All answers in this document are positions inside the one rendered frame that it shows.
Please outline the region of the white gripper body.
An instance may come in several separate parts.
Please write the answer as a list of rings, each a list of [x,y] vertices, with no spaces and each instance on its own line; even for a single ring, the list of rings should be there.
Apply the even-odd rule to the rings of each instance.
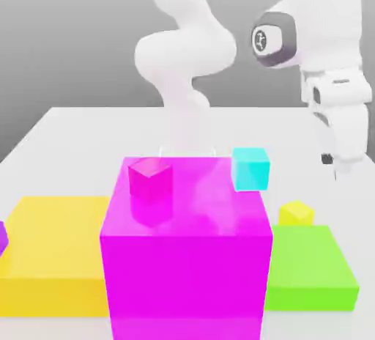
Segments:
[[[368,108],[354,106],[316,106],[312,110],[321,153],[335,161],[352,165],[361,161],[368,146]]]

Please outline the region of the small yellow cube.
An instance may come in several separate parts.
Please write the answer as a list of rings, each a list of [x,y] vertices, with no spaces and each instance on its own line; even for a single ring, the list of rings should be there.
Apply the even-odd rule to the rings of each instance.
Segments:
[[[280,208],[278,224],[284,226],[312,226],[314,213],[312,207],[299,200],[288,202]]]

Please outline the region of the small cyan cube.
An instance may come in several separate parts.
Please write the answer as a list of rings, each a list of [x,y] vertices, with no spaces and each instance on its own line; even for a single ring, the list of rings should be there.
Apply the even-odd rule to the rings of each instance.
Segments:
[[[269,175],[270,159],[264,148],[233,148],[231,178],[235,191],[265,191]]]

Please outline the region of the small magenta cube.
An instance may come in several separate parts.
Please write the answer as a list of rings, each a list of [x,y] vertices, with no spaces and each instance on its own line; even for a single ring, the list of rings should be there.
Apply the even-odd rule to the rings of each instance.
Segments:
[[[172,216],[173,167],[162,158],[142,158],[127,167],[133,217],[153,227]]]

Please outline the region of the small purple cube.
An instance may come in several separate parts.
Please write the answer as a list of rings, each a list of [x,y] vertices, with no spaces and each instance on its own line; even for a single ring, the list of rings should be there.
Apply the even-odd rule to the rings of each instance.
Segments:
[[[3,221],[0,221],[0,257],[2,256],[4,251],[7,249],[8,245],[9,245],[9,238],[8,238],[6,226]]]

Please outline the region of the large green box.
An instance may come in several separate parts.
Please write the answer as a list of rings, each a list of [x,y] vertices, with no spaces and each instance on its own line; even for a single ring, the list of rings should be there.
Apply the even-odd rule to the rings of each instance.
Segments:
[[[359,284],[327,225],[272,226],[264,309],[353,311]]]

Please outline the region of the large magenta box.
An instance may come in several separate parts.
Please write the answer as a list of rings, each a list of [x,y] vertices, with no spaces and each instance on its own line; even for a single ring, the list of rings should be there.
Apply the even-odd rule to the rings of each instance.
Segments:
[[[162,158],[172,216],[139,223],[122,161],[100,249],[113,340],[259,340],[273,235],[261,194],[235,191],[229,158]]]

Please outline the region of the large yellow box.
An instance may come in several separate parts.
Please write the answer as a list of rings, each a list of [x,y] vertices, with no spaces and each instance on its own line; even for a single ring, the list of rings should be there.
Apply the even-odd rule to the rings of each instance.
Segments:
[[[107,196],[24,196],[5,222],[0,317],[107,317]]]

